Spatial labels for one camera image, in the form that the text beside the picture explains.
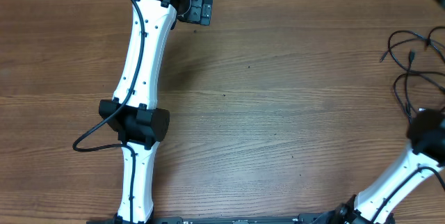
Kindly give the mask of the black USB cable silver plug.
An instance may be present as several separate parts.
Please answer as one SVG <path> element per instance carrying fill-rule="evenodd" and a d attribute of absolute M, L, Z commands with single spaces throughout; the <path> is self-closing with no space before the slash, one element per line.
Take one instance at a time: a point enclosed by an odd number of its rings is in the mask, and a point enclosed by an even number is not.
<path fill-rule="evenodd" d="M 423 80 L 427 81 L 428 83 L 430 83 L 431 85 L 433 85 L 434 87 L 436 87 L 442 94 L 444 94 L 444 86 L 440 85 L 439 83 L 437 83 L 435 80 L 431 79 L 428 75 L 437 75 L 440 77 L 444 77 L 444 73 L 443 72 L 438 72 L 438 71 L 420 71 L 420 70 L 413 70 L 412 69 L 412 64 L 414 62 L 415 59 L 415 53 L 413 51 L 410 51 L 407 57 L 407 65 L 402 64 L 402 62 L 399 60 L 399 58 L 396 57 L 395 53 L 394 53 L 394 48 L 401 46 L 405 43 L 409 43 L 409 42 L 422 42 L 425 46 L 426 50 L 432 49 L 436 55 L 438 55 L 440 57 L 440 59 L 442 60 L 442 62 L 444 62 L 444 44 L 438 42 L 437 40 L 434 40 L 432 38 L 432 35 L 436 32 L 436 31 L 443 31 L 444 30 L 444 26 L 436 26 L 435 28 L 431 29 L 427 36 L 423 36 L 419 33 L 415 33 L 413 31 L 409 31 L 409 30 L 398 30 L 398 31 L 394 31 L 387 40 L 387 50 L 386 52 L 382 55 L 382 57 L 380 58 L 380 62 L 383 62 L 384 59 L 386 59 L 387 56 L 391 56 L 392 60 L 401 68 L 404 70 L 404 72 L 402 74 L 400 74 L 396 80 L 393 82 L 393 92 L 394 95 L 396 97 L 397 102 L 399 103 L 400 107 L 402 108 L 403 113 L 405 114 L 405 116 L 407 118 L 411 118 L 412 117 L 412 113 L 418 113 L 419 110 L 415 109 L 413 104 L 411 103 L 410 100 L 410 96 L 408 95 L 408 88 L 407 88 L 407 83 L 408 83 L 408 79 L 410 77 L 420 77 Z M 411 35 L 411 38 L 408 38 L 406 40 L 402 40 L 400 42 L 397 43 L 393 43 L 392 42 L 392 38 L 395 35 L 398 34 L 408 34 Z M 399 82 L 400 79 L 404 79 L 404 93 L 405 93 L 405 101 L 403 102 L 401 97 L 398 94 L 397 91 L 397 83 Z"/>

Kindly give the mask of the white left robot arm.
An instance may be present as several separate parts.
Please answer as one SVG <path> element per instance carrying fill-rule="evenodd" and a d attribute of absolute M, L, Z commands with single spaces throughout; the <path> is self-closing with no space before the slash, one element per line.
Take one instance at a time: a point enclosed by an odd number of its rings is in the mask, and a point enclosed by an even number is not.
<path fill-rule="evenodd" d="M 122 199 L 110 223 L 151 223 L 156 151 L 170 113 L 158 108 L 158 79 L 165 44 L 177 22 L 208 26 L 213 0 L 131 0 L 133 22 L 122 76 L 99 114 L 118 134 L 124 172 Z"/>

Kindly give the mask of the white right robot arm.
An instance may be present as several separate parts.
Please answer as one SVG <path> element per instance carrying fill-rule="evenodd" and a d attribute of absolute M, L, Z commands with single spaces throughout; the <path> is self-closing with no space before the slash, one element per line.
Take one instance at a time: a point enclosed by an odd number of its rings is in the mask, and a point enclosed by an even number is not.
<path fill-rule="evenodd" d="M 418 185 L 435 176 L 444 179 L 444 113 L 420 111 L 406 133 L 408 142 L 401 155 L 367 189 L 340 205 L 331 223 L 394 223 L 392 210 Z"/>

